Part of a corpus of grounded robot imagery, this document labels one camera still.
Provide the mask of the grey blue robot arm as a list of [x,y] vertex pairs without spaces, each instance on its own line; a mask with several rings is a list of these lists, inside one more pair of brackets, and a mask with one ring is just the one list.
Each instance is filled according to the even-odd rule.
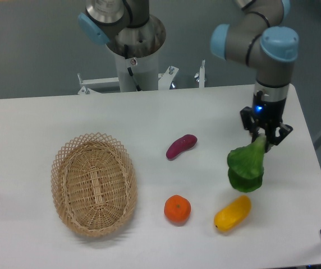
[[[279,145],[291,132],[282,114],[299,49],[298,34],[281,26],[289,1],[238,1],[243,19],[221,24],[210,38],[218,58],[256,70],[253,103],[240,112],[253,139],[263,130],[265,149]],[[95,44],[106,46],[116,60],[123,92],[167,89],[158,75],[158,54],[166,40],[163,23],[151,15],[148,1],[86,1],[78,23]]]

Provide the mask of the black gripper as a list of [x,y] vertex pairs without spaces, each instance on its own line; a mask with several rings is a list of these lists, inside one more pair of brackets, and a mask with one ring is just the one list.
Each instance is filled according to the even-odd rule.
[[251,142],[259,137],[260,128],[265,130],[265,152],[278,146],[293,131],[282,121],[285,103],[286,99],[268,101],[265,93],[258,91],[253,96],[253,107],[246,106],[240,111],[243,128],[249,132]]

